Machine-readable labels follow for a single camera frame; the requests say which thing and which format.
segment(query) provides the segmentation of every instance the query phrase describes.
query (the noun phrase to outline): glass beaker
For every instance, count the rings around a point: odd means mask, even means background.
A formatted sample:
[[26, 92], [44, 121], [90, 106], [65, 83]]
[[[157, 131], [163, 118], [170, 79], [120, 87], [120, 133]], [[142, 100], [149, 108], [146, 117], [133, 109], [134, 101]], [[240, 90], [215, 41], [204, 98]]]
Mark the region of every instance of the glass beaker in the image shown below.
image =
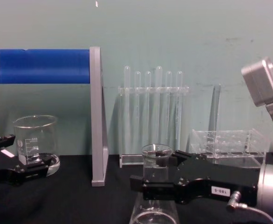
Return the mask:
[[[169, 157], [172, 149], [166, 145], [151, 144], [142, 148], [143, 178], [150, 182], [169, 179]], [[144, 200], [138, 193], [130, 224], [179, 224], [174, 201]]]
[[57, 118], [50, 115], [27, 116], [13, 122], [19, 160], [26, 165], [52, 156], [47, 176], [54, 174], [60, 167], [56, 123]]

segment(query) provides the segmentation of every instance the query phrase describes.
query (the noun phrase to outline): black table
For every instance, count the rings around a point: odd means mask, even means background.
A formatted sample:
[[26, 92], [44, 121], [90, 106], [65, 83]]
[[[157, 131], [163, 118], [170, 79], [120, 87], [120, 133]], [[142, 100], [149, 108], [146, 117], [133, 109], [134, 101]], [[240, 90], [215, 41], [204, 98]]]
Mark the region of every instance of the black table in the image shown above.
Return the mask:
[[[131, 174], [141, 166], [119, 168], [119, 156], [109, 157], [106, 186], [91, 187], [91, 156], [61, 156], [59, 171], [20, 187], [0, 184], [0, 224], [128, 224], [136, 192]], [[257, 214], [229, 213], [226, 203], [197, 199], [177, 205], [181, 224], [265, 224]]]

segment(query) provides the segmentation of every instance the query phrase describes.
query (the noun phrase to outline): blue cylinder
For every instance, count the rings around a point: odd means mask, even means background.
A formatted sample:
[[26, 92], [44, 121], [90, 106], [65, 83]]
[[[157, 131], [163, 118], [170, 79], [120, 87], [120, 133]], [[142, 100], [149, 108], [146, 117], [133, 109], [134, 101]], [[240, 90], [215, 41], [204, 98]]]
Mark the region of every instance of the blue cylinder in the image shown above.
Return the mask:
[[88, 49], [0, 49], [0, 84], [89, 84]]

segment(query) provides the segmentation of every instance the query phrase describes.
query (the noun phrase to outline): test tube rack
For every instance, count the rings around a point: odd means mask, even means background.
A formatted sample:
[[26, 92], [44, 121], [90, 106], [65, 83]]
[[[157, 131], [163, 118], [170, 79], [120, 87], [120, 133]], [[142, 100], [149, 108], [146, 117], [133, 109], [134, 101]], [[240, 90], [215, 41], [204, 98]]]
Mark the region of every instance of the test tube rack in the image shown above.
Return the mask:
[[180, 148], [184, 97], [189, 87], [183, 85], [183, 73], [154, 72], [132, 74], [124, 67], [124, 84], [118, 88], [120, 167], [143, 163], [141, 149], [156, 143]]
[[192, 130], [188, 153], [203, 154], [215, 164], [260, 168], [270, 141], [254, 128], [232, 131]]

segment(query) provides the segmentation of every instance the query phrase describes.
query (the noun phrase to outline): cable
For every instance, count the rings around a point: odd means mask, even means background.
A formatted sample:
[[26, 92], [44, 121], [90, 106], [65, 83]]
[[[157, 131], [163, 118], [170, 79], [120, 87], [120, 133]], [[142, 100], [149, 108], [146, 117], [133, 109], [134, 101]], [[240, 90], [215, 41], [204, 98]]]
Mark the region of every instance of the cable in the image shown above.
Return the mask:
[[248, 206], [245, 208], [245, 210], [254, 211], [256, 213], [259, 213], [260, 215], [265, 216], [273, 224], [273, 218], [270, 215], [268, 215], [267, 213], [263, 212], [262, 210], [256, 209], [253, 207], [248, 207]]
[[266, 217], [273, 224], [273, 218], [270, 215], [268, 215], [267, 213], [263, 212], [260, 209], [249, 207], [249, 206], [247, 206], [247, 204], [244, 204], [244, 203], [239, 203], [240, 198], [241, 198], [241, 193], [239, 191], [234, 191], [230, 197], [230, 200], [229, 200], [227, 206], [226, 206], [227, 210], [228, 211], [235, 211], [236, 209], [239, 209], [239, 210], [254, 211], [254, 212], [258, 213], [259, 215]]

